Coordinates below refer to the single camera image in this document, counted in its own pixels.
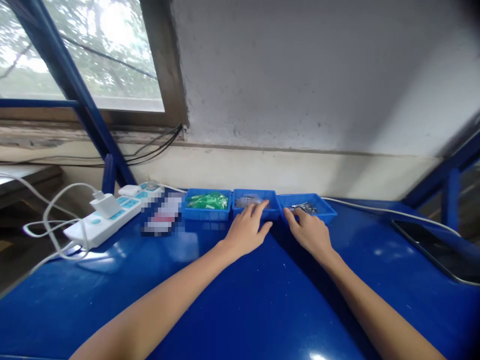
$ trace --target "green foliage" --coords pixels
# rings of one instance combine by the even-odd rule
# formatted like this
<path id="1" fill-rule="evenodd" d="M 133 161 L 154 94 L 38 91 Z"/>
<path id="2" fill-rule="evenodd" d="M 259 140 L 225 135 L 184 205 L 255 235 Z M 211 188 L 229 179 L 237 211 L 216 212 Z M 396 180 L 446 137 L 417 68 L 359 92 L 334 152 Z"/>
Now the green foliage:
<path id="1" fill-rule="evenodd" d="M 44 0 L 62 35 L 155 74 L 139 0 Z M 157 80 L 64 41 L 94 97 L 161 99 Z M 0 75 L 29 39 L 13 12 L 0 3 Z M 62 96 L 32 47 L 6 78 L 0 96 Z"/>

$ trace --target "blue storage tray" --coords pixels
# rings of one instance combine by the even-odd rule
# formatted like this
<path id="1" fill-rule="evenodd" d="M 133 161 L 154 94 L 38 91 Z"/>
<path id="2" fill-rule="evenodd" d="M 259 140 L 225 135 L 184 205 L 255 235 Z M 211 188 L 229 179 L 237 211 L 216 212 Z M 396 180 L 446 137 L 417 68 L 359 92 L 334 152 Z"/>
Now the blue storage tray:
<path id="1" fill-rule="evenodd" d="M 313 204 L 318 210 L 318 214 L 312 216 L 320 218 L 320 220 L 326 225 L 337 216 L 335 210 L 333 210 L 325 200 L 315 193 L 278 195 L 278 200 L 280 201 L 282 208 L 288 208 L 292 205 L 303 204 L 305 202 Z"/>
<path id="2" fill-rule="evenodd" d="M 228 205 L 225 210 L 217 209 L 198 209 L 187 207 L 189 198 L 195 195 L 210 194 L 211 192 L 219 192 L 228 198 Z M 216 190 L 216 189 L 197 189 L 191 188 L 185 195 L 185 201 L 182 207 L 182 217 L 188 220 L 201 221 L 228 221 L 230 209 L 232 206 L 232 191 L 231 190 Z"/>
<path id="3" fill-rule="evenodd" d="M 233 217 L 240 214 L 244 208 L 243 207 L 236 207 L 235 200 L 241 198 L 244 195 L 258 195 L 263 200 L 270 200 L 270 208 L 263 210 L 261 214 L 262 220 L 278 220 L 281 217 L 282 210 L 280 208 L 279 199 L 277 198 L 277 194 L 273 190 L 253 190 L 253 189 L 234 189 L 233 190 L 233 199 L 231 203 L 231 207 L 233 209 Z"/>

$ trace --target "human arm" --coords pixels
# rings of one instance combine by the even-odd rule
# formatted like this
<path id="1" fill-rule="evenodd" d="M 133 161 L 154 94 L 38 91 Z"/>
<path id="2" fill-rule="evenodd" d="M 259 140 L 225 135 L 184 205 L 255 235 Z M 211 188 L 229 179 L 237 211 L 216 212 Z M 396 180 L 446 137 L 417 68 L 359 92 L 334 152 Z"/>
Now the human arm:
<path id="1" fill-rule="evenodd" d="M 383 360 L 445 359 L 348 267 L 332 248 L 329 230 L 323 221 L 299 208 L 294 213 L 284 209 L 284 213 L 293 236 L 330 275 Z"/>
<path id="2" fill-rule="evenodd" d="M 272 226 L 259 231 L 268 201 L 250 205 L 233 221 L 224 240 L 142 296 L 93 334 L 71 360 L 143 360 L 164 339 L 200 293 L 226 267 L 259 247 Z"/>

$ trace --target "wall paint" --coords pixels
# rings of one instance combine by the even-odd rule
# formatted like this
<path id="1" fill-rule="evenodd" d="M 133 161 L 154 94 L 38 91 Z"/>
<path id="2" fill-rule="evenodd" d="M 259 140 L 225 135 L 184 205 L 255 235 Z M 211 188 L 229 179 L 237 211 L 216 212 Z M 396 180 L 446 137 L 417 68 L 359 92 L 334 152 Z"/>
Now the wall paint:
<path id="1" fill-rule="evenodd" d="M 138 145 L 120 144 L 124 154 Z M 155 147 L 149 146 L 145 152 Z M 0 147 L 1 160 L 34 157 L 97 156 L 89 142 L 65 143 L 54 149 Z M 294 151 L 232 150 L 171 146 L 155 160 L 133 166 L 139 183 L 149 177 L 180 188 L 271 189 L 279 194 L 317 193 L 323 196 L 400 200 L 439 163 L 437 158 L 414 156 L 326 154 Z M 103 169 L 63 166 L 66 183 L 84 182 L 102 187 Z M 71 194 L 89 210 L 91 191 Z"/>
<path id="2" fill-rule="evenodd" d="M 438 156 L 479 108 L 454 0 L 173 0 L 194 144 Z"/>

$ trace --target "hand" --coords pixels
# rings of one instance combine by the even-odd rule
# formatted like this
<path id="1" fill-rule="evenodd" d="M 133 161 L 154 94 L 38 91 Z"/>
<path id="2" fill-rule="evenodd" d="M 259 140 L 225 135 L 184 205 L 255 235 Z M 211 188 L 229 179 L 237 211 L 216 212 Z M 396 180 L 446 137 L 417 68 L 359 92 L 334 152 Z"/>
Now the hand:
<path id="1" fill-rule="evenodd" d="M 251 253 L 264 242 L 272 222 L 266 222 L 259 231 L 260 217 L 268 204 L 269 201 L 265 200 L 257 206 L 250 204 L 243 209 L 233 220 L 225 239 L 220 241 L 221 245 L 231 250 L 237 259 Z"/>
<path id="2" fill-rule="evenodd" d="M 293 212 L 289 208 L 284 208 L 283 212 L 295 239 L 321 265 L 336 254 L 330 243 L 329 229 L 322 220 L 298 207 Z M 294 214 L 298 216 L 299 223 L 295 220 Z"/>

